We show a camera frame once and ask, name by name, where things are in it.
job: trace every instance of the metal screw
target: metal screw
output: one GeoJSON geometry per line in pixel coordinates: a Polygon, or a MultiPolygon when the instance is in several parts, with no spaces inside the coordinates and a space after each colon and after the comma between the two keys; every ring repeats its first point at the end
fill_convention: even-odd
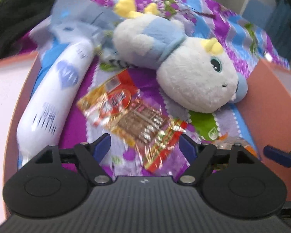
{"type": "Polygon", "coordinates": [[[109,181],[109,177],[106,175],[98,175],[95,178],[95,182],[97,182],[98,184],[106,184],[109,181]]]}
{"type": "Polygon", "coordinates": [[[191,184],[195,181],[195,177],[191,175],[184,175],[180,178],[180,181],[184,184],[191,184]]]}

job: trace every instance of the plush toy head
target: plush toy head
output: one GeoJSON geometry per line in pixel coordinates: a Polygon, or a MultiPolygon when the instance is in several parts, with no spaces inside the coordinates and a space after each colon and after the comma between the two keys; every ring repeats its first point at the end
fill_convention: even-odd
{"type": "Polygon", "coordinates": [[[165,93],[183,107],[211,113],[244,97],[246,81],[217,39],[188,37],[181,22],[154,15],[127,19],[114,31],[120,57],[140,67],[157,69],[165,93]]]}

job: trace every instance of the plush toy foot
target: plush toy foot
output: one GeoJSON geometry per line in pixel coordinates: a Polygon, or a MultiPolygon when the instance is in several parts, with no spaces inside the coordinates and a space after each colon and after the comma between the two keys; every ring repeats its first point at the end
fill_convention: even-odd
{"type": "Polygon", "coordinates": [[[145,14],[153,14],[155,16],[158,16],[159,12],[157,9],[157,4],[156,3],[150,3],[148,6],[145,7],[144,10],[145,14]]]}
{"type": "Polygon", "coordinates": [[[131,12],[136,12],[135,0],[120,0],[114,6],[113,10],[119,16],[129,18],[131,12]]]}

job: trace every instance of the red and yellow package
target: red and yellow package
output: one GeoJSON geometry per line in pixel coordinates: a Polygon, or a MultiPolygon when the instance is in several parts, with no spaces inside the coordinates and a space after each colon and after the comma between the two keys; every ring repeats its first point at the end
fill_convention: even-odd
{"type": "Polygon", "coordinates": [[[187,126],[165,116],[159,104],[143,99],[127,70],[91,90],[77,106],[93,125],[104,126],[135,148],[152,173],[162,167],[187,126]]]}

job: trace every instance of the colorful bedsheet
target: colorful bedsheet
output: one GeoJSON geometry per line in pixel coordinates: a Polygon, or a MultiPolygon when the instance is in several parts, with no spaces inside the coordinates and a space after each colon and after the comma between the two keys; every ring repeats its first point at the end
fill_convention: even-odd
{"type": "MultiPolygon", "coordinates": [[[[103,6],[112,7],[118,0],[94,0],[103,6]]],[[[137,9],[142,11],[149,3],[158,4],[160,16],[170,18],[181,13],[185,18],[191,20],[196,26],[194,35],[197,37],[216,37],[228,53],[234,63],[236,70],[248,77],[254,69],[258,59],[264,57],[267,52],[273,61],[281,66],[288,67],[288,62],[279,57],[267,34],[260,28],[250,24],[241,16],[224,8],[212,0],[136,0],[137,9]]],[[[47,20],[39,28],[47,31],[47,20]]],[[[30,42],[38,43],[38,50],[42,54],[42,65],[44,59],[55,60],[62,46],[58,47],[56,40],[50,35],[46,37],[40,31],[33,31],[26,35],[21,41],[24,51],[34,49],[30,42]]],[[[155,71],[147,69],[129,69],[130,75],[136,85],[147,96],[162,105],[165,113],[173,117],[179,117],[190,123],[187,133],[197,141],[200,136],[204,140],[215,140],[218,136],[228,133],[230,136],[245,138],[253,144],[247,127],[241,115],[234,105],[225,105],[212,114],[188,111],[167,97],[159,88],[156,81],[155,71]]],[[[76,95],[75,101],[86,94],[88,87],[95,87],[113,76],[114,72],[104,71],[103,66],[94,60],[87,72],[81,87],[76,95]]],[[[73,104],[61,136],[59,146],[70,148],[74,144],[88,141],[93,142],[105,133],[102,128],[96,128],[86,123],[81,112],[73,104]]],[[[102,164],[106,171],[113,177],[118,175],[148,175],[138,162],[138,157],[130,150],[122,140],[112,135],[112,145],[108,155],[102,164]]],[[[187,167],[187,162],[179,148],[166,161],[164,169],[159,174],[179,174],[187,167]]]]}

